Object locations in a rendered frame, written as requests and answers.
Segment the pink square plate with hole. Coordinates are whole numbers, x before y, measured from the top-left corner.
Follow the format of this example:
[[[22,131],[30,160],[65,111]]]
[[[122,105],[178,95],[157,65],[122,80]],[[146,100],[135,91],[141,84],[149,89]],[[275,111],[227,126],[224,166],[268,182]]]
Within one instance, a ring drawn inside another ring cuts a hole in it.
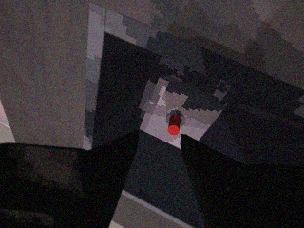
[[[214,95],[167,74],[155,87],[140,130],[181,149],[181,134],[199,140],[225,106]],[[171,115],[180,115],[180,132],[171,135]]]

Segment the red peg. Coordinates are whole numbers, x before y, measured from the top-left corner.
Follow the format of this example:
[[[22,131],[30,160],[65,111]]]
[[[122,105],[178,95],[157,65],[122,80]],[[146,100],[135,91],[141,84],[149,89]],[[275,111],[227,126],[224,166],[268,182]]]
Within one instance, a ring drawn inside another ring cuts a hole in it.
[[[177,135],[180,132],[181,116],[178,114],[171,115],[170,122],[168,125],[168,132],[171,135]]]

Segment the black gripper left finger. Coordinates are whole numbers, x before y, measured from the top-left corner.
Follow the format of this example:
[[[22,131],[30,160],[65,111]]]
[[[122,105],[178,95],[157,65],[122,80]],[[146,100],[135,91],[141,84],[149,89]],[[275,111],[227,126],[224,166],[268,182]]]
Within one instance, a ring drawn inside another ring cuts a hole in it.
[[[0,143],[0,186],[5,182],[68,189],[79,228],[108,228],[139,141],[134,130],[85,150],[25,143]]]

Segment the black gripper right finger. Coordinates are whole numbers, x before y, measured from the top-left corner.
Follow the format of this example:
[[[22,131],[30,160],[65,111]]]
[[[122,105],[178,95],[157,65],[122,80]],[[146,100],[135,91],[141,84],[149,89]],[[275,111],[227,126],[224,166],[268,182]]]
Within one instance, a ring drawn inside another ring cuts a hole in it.
[[[274,195],[304,195],[304,166],[246,165],[186,134],[180,149],[205,228],[258,228]]]

